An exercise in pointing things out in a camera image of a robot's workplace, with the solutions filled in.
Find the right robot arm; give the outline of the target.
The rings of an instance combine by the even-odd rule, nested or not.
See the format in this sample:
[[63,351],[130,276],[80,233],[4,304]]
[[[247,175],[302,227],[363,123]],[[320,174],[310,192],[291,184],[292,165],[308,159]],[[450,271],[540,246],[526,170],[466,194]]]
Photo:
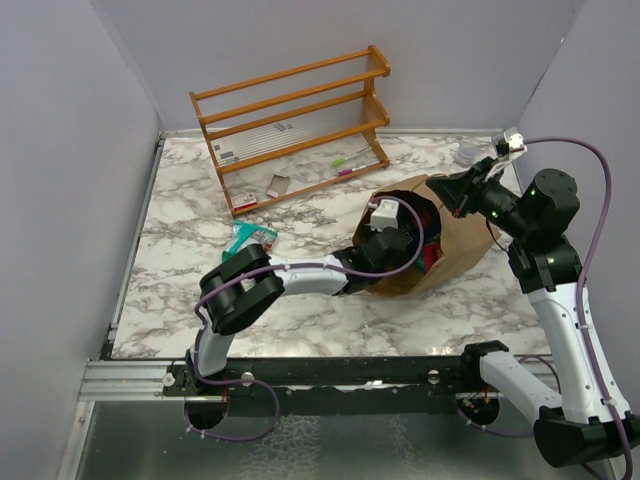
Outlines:
[[479,214],[511,237],[509,266],[543,326],[560,389],[549,388],[499,342],[466,347],[461,383],[502,393],[531,424],[553,467],[623,456],[639,444],[639,418],[608,367],[588,292],[578,283],[583,265],[565,236],[580,206],[577,184],[544,169],[517,196],[501,184],[495,163],[487,157],[426,184],[453,216]]

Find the teal snack packet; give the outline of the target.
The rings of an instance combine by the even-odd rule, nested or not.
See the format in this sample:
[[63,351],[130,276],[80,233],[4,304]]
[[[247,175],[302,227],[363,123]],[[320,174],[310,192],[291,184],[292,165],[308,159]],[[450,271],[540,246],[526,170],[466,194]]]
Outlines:
[[224,246],[221,259],[226,261],[249,245],[260,245],[269,253],[278,239],[278,233],[252,223],[235,220],[232,227],[231,239]]

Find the brown paper bag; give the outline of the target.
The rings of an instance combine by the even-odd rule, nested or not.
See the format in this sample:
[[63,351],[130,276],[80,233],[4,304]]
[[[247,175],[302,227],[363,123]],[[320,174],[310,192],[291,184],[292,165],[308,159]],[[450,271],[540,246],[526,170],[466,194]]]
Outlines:
[[496,228],[488,227],[479,214],[454,217],[428,187],[427,179],[426,175],[410,177],[371,195],[392,196],[410,204],[421,219],[425,237],[411,267],[380,279],[368,286],[367,292],[395,297],[435,287],[475,267],[500,238]]

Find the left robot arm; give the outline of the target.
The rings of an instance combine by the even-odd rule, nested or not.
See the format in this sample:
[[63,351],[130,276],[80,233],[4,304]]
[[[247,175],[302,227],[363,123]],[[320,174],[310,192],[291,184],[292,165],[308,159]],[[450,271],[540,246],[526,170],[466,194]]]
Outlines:
[[220,385],[234,336],[252,326],[281,297],[352,295],[404,272],[420,256],[424,236],[411,240],[387,227],[360,246],[315,259],[272,256],[251,244],[200,280],[194,312],[202,326],[189,351],[186,382],[206,395]]

